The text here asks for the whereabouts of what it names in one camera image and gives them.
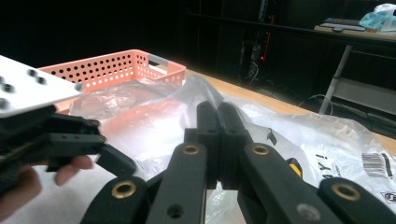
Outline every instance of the orange basket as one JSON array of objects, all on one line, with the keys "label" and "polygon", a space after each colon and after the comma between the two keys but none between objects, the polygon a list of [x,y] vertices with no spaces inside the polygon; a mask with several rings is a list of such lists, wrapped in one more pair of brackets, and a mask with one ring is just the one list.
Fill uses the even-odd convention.
[{"label": "orange basket", "polygon": [[[82,83],[84,92],[90,92],[143,77],[181,86],[186,67],[142,50],[130,49],[39,69],[74,83]],[[59,110],[65,110],[69,104],[70,101],[56,105]]]}]

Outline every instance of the plastic wrap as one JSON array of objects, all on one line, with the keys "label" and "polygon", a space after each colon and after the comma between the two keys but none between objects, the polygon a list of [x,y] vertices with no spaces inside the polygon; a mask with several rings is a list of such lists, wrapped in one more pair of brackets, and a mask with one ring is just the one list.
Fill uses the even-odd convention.
[{"label": "plastic wrap", "polygon": [[[70,110],[72,115],[101,120],[100,129],[108,143],[136,161],[135,175],[148,180],[166,168],[174,148],[183,141],[184,129],[196,127],[198,104],[207,100],[217,106],[225,101],[239,107],[254,141],[270,144],[264,136],[273,132],[277,140],[275,149],[284,159],[298,159],[304,181],[318,186],[324,176],[349,178],[396,211],[396,203],[387,203],[383,196],[384,192],[396,192],[394,180],[386,175],[368,176],[370,170],[365,170],[362,162],[362,153],[388,152],[359,123],[315,114],[280,115],[264,105],[218,93],[202,78],[192,75],[187,76],[182,87],[150,80],[141,82],[149,84],[133,83],[128,91],[121,86],[113,87],[120,91],[108,88],[111,97],[104,90],[99,91],[101,96],[97,92],[87,94]],[[127,99],[117,100],[119,94],[128,95]],[[116,106],[109,106],[109,102],[116,102]],[[394,160],[388,156],[394,173]],[[6,223],[79,223],[95,195],[114,178],[96,165],[58,188],[53,184],[53,174],[45,173],[43,167],[36,169],[44,186],[42,193]],[[236,192],[221,190],[219,185],[207,193],[205,215],[206,223],[245,222]]]}]

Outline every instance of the human hand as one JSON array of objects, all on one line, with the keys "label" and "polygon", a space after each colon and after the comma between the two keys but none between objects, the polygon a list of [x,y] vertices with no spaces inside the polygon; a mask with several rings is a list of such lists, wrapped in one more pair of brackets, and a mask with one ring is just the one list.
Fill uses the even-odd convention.
[{"label": "human hand", "polygon": [[[80,169],[87,170],[93,167],[88,156],[76,156],[70,164],[61,167],[55,176],[55,184],[58,186],[66,183]],[[25,165],[15,186],[0,197],[0,222],[4,221],[18,209],[29,203],[41,191],[38,174],[30,165]]]}]

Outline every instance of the black screw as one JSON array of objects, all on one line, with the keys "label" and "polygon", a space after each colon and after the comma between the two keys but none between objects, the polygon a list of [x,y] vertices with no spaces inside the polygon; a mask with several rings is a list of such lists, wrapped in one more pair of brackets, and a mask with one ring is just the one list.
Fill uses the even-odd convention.
[{"label": "black screw", "polygon": [[44,79],[43,77],[37,77],[36,81],[40,84],[46,84],[46,79]]},{"label": "black screw", "polygon": [[27,74],[31,77],[36,77],[37,76],[37,71],[33,69],[28,69]]},{"label": "black screw", "polygon": [[10,85],[10,84],[4,84],[3,85],[3,91],[14,92],[15,88],[12,85]]},{"label": "black screw", "polygon": [[0,109],[6,109],[8,106],[8,101],[5,98],[0,98]]}]

